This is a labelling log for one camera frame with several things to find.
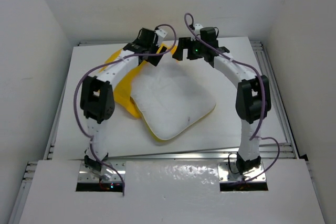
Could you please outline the white pillow with yellow edge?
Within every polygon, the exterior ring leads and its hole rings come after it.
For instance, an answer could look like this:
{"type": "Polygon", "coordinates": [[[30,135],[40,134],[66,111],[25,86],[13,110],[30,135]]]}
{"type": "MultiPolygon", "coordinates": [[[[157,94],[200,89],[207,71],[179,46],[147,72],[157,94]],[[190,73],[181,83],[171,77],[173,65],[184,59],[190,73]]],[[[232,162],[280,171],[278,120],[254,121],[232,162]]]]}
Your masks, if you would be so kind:
{"type": "Polygon", "coordinates": [[[216,107],[213,95],[174,59],[157,66],[142,63],[131,81],[130,98],[159,142],[176,138],[216,107]]]}

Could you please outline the yellow pillowcase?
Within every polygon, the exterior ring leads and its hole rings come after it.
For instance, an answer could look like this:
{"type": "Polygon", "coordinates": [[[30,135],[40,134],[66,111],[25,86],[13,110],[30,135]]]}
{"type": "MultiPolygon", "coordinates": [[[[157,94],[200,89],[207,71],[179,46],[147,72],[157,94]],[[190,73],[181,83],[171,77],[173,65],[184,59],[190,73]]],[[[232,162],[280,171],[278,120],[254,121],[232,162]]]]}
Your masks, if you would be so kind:
{"type": "MultiPolygon", "coordinates": [[[[174,47],[172,46],[172,50],[170,51],[171,54],[176,52],[177,45],[174,47]]],[[[105,63],[110,63],[115,61],[121,55],[122,49],[114,52],[106,61],[105,63]]],[[[131,98],[131,91],[132,91],[132,81],[133,79],[139,75],[142,68],[148,65],[146,62],[142,62],[139,66],[131,70],[114,88],[113,95],[114,100],[117,104],[121,105],[129,112],[134,118],[139,119],[141,118],[141,113],[138,111],[138,108],[131,98]]]]}

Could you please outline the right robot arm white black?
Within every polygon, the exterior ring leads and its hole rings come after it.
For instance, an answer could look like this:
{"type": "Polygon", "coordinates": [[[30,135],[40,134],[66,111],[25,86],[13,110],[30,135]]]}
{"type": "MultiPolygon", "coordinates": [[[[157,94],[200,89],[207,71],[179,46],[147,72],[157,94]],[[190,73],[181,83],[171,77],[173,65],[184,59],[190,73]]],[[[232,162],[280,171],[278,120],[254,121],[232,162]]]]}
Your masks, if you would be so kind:
{"type": "Polygon", "coordinates": [[[261,162],[259,131],[271,109],[269,80],[252,65],[236,60],[228,48],[219,46],[216,28],[200,24],[188,25],[188,28],[192,36],[178,40],[174,59],[181,61],[186,50],[188,60],[204,59],[237,90],[235,109],[242,127],[236,167],[242,175],[261,162]]]}

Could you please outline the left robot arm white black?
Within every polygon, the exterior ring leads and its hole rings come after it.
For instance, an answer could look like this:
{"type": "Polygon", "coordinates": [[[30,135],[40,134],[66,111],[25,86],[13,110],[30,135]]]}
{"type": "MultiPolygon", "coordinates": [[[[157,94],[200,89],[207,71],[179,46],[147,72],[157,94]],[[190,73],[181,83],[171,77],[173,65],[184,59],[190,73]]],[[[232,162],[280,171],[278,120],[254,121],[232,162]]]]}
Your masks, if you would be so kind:
{"type": "Polygon", "coordinates": [[[161,48],[167,32],[161,26],[154,30],[142,28],[133,42],[127,43],[111,61],[99,68],[95,76],[86,74],[81,82],[80,108],[87,121],[85,135],[89,145],[84,162],[93,171],[100,173],[103,161],[108,157],[105,148],[107,120],[115,109],[114,90],[131,70],[143,61],[157,66],[166,48],[161,48]]]}

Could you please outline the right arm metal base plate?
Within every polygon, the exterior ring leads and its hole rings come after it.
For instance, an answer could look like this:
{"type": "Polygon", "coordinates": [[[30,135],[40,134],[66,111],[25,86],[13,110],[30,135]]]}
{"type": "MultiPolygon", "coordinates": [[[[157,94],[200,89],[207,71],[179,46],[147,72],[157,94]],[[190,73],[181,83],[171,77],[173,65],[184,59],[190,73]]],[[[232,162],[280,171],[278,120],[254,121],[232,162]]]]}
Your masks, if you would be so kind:
{"type": "Polygon", "coordinates": [[[233,161],[218,163],[218,180],[221,192],[267,191],[267,179],[263,163],[240,174],[233,161]]]}

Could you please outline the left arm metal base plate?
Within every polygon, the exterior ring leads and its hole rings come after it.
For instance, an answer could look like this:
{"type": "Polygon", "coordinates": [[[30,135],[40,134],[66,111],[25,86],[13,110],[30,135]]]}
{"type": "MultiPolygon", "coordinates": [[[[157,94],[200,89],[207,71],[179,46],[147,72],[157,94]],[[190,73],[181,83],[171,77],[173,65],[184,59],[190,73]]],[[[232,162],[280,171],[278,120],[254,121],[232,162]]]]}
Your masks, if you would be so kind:
{"type": "Polygon", "coordinates": [[[112,169],[103,166],[98,172],[81,162],[76,191],[122,193],[124,189],[120,176],[112,169]]]}

